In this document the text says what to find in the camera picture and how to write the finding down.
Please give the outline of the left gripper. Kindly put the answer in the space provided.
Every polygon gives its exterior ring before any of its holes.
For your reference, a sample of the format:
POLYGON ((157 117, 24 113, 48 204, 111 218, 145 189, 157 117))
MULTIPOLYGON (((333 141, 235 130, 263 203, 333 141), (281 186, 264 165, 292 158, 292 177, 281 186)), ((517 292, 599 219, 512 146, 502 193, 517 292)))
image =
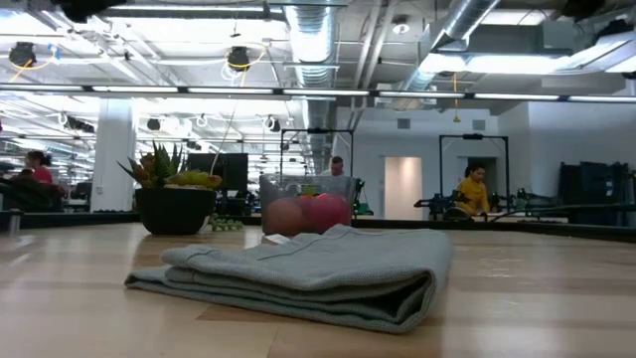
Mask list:
POLYGON ((85 23, 95 14, 126 3, 127 0, 53 0, 69 20, 77 23, 85 23))

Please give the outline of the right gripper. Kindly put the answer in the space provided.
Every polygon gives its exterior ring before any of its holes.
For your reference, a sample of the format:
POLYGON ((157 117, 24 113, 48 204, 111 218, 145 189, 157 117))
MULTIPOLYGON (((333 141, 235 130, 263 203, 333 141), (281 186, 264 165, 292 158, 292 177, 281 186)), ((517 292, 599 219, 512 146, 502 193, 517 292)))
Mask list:
POLYGON ((566 0, 560 13, 570 18, 587 18, 604 6, 604 0, 566 0))

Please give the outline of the pink toy peach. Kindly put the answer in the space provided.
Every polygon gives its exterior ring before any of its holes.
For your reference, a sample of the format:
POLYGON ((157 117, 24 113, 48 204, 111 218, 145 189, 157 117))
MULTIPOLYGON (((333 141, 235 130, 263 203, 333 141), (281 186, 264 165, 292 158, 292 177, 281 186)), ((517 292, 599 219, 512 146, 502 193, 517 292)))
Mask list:
POLYGON ((302 208, 292 198, 281 198, 273 201, 267 206, 263 219, 263 230, 267 234, 295 236, 303 230, 302 208))

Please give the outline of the magenta toy fruit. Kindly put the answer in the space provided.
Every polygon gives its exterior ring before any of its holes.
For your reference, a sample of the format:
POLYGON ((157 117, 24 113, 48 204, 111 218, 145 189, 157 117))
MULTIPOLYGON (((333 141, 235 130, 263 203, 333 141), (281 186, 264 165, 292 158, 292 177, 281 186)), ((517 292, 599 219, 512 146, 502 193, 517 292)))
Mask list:
POLYGON ((351 220, 352 205, 339 194, 321 194, 309 208, 310 228, 315 233, 324 233, 336 225, 350 225, 351 220))

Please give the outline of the grey translucent tupperware container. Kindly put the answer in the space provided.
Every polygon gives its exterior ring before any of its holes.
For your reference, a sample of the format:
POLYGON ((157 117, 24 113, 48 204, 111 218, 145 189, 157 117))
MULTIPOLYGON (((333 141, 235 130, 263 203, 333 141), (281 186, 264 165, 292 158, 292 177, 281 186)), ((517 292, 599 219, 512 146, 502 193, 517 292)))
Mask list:
POLYGON ((310 228, 309 208, 315 197, 301 196, 301 184, 319 185, 322 193, 339 194, 344 196, 352 205, 352 220, 354 216, 354 197, 356 194, 356 179, 349 176, 295 176, 280 174, 263 174, 259 177, 259 198, 261 207, 261 227, 263 230, 264 212, 269 204, 281 198, 292 198, 301 206, 304 224, 303 230, 299 234, 323 234, 315 233, 310 228))

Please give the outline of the long ceiling light strip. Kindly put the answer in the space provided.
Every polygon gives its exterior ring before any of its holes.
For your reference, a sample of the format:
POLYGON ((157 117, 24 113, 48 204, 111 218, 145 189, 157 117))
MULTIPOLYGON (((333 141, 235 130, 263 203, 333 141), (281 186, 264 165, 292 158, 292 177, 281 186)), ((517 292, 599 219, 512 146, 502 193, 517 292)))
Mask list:
POLYGON ((0 91, 31 92, 83 96, 156 96, 156 97, 300 97, 316 98, 388 98, 388 99, 458 99, 545 101, 574 103, 636 104, 636 95, 571 95, 536 93, 497 93, 461 91, 402 91, 377 89, 286 89, 286 88, 222 88, 222 87, 149 87, 149 86, 74 86, 0 83, 0 91))

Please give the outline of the white pillar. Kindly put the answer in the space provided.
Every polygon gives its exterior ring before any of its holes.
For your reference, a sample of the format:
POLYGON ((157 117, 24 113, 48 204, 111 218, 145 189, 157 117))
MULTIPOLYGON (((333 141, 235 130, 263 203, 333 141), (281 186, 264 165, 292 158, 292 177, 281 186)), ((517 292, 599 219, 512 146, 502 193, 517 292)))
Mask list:
POLYGON ((129 211, 133 203, 133 179, 120 167, 128 164, 136 149, 138 119, 131 99, 102 98, 96 130, 90 209, 129 211))

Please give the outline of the black cabinets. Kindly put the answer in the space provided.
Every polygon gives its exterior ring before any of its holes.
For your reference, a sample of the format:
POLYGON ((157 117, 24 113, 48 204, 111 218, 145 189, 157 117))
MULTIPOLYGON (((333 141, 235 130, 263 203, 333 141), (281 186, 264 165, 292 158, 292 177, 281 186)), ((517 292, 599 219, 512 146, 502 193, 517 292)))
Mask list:
POLYGON ((562 162, 557 201, 571 224, 629 227, 636 214, 636 172, 627 163, 562 162))

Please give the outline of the black background monitor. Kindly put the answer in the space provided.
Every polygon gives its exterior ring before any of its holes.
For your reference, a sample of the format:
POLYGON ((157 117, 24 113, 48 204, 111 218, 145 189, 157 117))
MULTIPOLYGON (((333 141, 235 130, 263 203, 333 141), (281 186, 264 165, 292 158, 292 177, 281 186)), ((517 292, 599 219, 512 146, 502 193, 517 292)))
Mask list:
POLYGON ((199 169, 222 178, 221 190, 246 191, 248 155, 245 153, 191 153, 187 159, 190 170, 199 169))

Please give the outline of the succulent plant in black pot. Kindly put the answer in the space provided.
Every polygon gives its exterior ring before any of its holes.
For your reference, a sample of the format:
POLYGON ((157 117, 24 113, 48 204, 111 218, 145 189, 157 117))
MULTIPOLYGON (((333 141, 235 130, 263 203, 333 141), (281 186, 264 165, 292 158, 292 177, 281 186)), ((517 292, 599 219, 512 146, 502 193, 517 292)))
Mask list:
POLYGON ((134 208, 144 228, 152 235, 177 236, 195 235, 207 226, 214 232, 240 230, 242 222, 231 216, 242 213, 247 190, 221 190, 222 178, 213 170, 188 168, 190 154, 153 143, 151 151, 121 166, 138 185, 134 208))

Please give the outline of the white door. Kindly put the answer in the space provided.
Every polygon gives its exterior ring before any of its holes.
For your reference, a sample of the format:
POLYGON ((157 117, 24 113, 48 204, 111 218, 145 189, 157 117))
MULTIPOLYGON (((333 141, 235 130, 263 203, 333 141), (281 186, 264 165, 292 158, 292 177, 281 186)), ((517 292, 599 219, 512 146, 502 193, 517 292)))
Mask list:
POLYGON ((386 219, 422 219, 422 210, 414 207, 423 198, 420 157, 386 157, 384 183, 386 219))

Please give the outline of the grey folded towel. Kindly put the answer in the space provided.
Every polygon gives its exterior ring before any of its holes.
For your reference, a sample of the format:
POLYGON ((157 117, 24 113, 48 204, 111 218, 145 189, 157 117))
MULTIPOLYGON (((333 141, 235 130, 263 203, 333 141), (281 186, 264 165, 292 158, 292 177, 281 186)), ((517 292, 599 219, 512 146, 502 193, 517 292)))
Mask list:
POLYGON ((226 252, 165 251, 159 268, 125 284, 215 304, 399 334, 427 315, 444 288, 448 237, 432 230, 365 232, 336 225, 282 244, 226 252))

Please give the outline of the slanted silver duct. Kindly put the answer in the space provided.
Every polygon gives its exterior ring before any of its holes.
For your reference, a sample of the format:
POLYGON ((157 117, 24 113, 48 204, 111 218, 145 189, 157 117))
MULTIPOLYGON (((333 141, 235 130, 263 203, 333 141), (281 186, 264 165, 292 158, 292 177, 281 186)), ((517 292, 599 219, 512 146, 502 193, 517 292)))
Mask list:
POLYGON ((464 52, 469 38, 487 15, 496 8, 501 0, 452 0, 447 14, 429 24, 424 30, 418 49, 421 61, 413 72, 399 85, 400 91, 426 91, 434 78, 443 73, 446 63, 437 53, 445 46, 451 46, 452 52, 464 52))

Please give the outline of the silver ventilation duct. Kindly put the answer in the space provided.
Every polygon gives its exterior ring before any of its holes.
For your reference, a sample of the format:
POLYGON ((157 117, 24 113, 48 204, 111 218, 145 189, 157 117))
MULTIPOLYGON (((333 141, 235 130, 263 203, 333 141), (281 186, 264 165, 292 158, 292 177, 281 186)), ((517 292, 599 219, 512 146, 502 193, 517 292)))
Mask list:
MULTIPOLYGON (((336 10, 318 5, 285 6, 289 24, 289 40, 293 61, 308 66, 295 68, 298 85, 302 89, 327 89, 334 85, 335 69, 327 67, 335 59, 336 10)), ((325 129, 329 124, 334 103, 306 99, 302 115, 307 129, 325 129)), ((329 136, 308 134, 312 152, 322 151, 329 136)))

